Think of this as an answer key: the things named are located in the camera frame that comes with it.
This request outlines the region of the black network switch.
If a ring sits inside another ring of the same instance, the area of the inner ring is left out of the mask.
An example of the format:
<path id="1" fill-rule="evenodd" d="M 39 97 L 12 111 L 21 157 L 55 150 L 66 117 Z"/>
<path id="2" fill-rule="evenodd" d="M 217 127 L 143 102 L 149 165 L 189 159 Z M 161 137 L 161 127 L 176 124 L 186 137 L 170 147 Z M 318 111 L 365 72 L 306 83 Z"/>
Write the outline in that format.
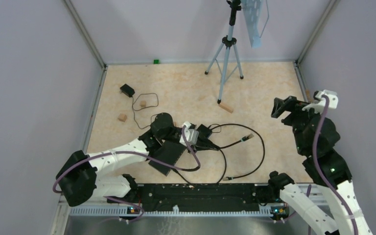
<path id="1" fill-rule="evenodd" d="M 168 165 L 175 166 L 186 149 L 187 148 L 180 143 L 165 141 L 164 144 L 152 155 L 152 157 Z M 167 176 L 172 170 L 171 168 L 155 161 L 149 161 L 148 164 L 164 176 Z"/>
<path id="2" fill-rule="evenodd" d="M 198 139 L 199 140 L 207 140 L 212 134 L 212 130 L 209 127 L 206 127 L 203 124 L 200 124 L 196 131 L 198 132 Z"/>

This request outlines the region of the black power adapter with cord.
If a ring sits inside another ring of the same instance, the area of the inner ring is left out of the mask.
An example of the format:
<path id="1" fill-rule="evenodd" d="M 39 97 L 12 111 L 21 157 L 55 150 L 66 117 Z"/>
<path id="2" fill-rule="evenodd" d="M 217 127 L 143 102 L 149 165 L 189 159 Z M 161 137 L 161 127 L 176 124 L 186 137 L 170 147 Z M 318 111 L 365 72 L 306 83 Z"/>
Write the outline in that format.
<path id="1" fill-rule="evenodd" d="M 128 84 L 124 84 L 122 85 L 120 88 L 119 88 L 119 92 L 121 94 L 125 94 L 127 97 L 131 98 L 132 99 L 132 105 L 131 105 L 131 110 L 132 110 L 132 113 L 133 113 L 133 120 L 135 122 L 135 124 L 137 125 L 137 127 L 141 130 L 143 129 L 146 129 L 147 127 L 149 127 L 149 125 L 145 126 L 145 127 L 141 127 L 138 123 L 138 121 L 136 120 L 136 112 L 139 112 L 139 111 L 142 111 L 142 110 L 145 110 L 145 109 L 149 109 L 149 108 L 155 108 L 155 107 L 158 107 L 159 106 L 159 97 L 158 97 L 158 94 L 157 93 L 142 93 L 142 94 L 139 94 L 136 98 L 134 98 L 134 95 L 135 95 L 135 90 L 129 86 Z M 135 108 L 135 104 L 136 102 L 138 101 L 138 99 L 143 96 L 143 95 L 154 95 L 155 98 L 156 98 L 156 105 L 150 105 L 150 106 L 147 106 L 146 104 L 143 104 L 141 108 L 139 109 L 136 109 Z"/>

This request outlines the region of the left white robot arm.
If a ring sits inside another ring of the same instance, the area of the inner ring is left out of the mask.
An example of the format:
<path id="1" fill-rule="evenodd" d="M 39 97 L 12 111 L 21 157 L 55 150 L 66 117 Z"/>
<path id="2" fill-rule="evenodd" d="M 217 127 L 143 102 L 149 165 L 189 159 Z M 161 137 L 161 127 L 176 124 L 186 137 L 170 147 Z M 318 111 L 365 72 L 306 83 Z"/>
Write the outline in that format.
<path id="1" fill-rule="evenodd" d="M 71 207 L 106 196 L 132 202 L 138 194 L 134 178 L 128 174 L 113 177 L 113 171 L 139 162 L 148 162 L 164 176 L 170 171 L 197 171 L 201 164 L 196 152 L 218 150 L 209 140 L 211 133 L 204 125 L 190 122 L 178 127 L 169 113 L 159 113 L 149 129 L 129 143 L 98 153 L 72 153 L 52 189 L 64 195 Z"/>

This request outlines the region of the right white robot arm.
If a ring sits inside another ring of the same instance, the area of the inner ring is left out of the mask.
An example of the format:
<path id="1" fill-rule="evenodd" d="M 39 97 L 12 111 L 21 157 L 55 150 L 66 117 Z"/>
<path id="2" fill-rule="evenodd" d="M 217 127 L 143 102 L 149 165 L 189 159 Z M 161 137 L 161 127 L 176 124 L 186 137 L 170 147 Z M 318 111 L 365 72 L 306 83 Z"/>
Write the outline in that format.
<path id="1" fill-rule="evenodd" d="M 354 192 L 353 179 L 344 158 L 334 150 L 340 135 L 326 117 L 335 109 L 338 97 L 322 91 L 314 103 L 294 96 L 275 98 L 271 117 L 284 112 L 282 123 L 292 128 L 298 154 L 305 157 L 303 166 L 324 197 L 329 213 L 317 206 L 286 173 L 269 175 L 268 197 L 283 201 L 297 213 L 317 235 L 370 235 L 370 229 Z"/>

